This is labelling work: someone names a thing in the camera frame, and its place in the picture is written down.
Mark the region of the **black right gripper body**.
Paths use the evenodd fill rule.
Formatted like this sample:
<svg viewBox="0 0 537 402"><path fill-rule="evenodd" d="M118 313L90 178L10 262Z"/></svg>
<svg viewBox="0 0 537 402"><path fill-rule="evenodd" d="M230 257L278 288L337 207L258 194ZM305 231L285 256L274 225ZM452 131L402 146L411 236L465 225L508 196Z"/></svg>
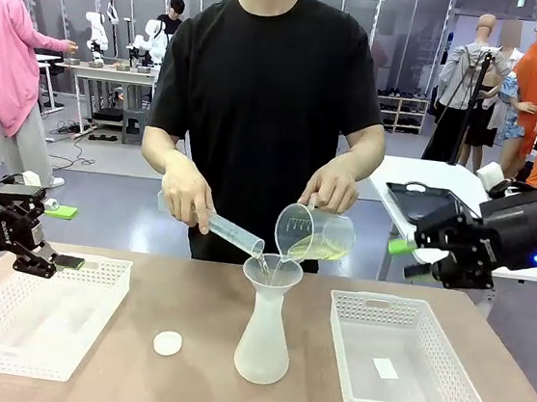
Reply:
<svg viewBox="0 0 537 402"><path fill-rule="evenodd" d="M493 273L537 268L537 192L515 194L480 205L481 217L464 210L466 223L458 231L459 246L451 248L456 258L451 289L490 289Z"/></svg>

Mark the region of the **person's left hand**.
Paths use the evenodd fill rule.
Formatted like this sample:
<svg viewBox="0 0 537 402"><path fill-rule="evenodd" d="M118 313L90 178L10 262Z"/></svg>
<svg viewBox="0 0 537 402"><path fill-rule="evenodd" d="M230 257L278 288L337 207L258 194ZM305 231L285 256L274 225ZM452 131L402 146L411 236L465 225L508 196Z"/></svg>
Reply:
<svg viewBox="0 0 537 402"><path fill-rule="evenodd" d="M353 172L344 164L330 161L312 175L298 203L309 205L315 199L314 206L319 210L342 214L358 197Z"/></svg>

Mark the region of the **person's right hand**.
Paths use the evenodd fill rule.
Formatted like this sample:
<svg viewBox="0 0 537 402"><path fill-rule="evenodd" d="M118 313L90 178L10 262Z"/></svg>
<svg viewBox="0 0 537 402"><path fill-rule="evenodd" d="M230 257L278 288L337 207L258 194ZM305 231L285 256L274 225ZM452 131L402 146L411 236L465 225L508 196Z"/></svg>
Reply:
<svg viewBox="0 0 537 402"><path fill-rule="evenodd" d="M195 163L177 149L169 151L162 183L163 198L174 218L207 234L214 202L211 188Z"/></svg>

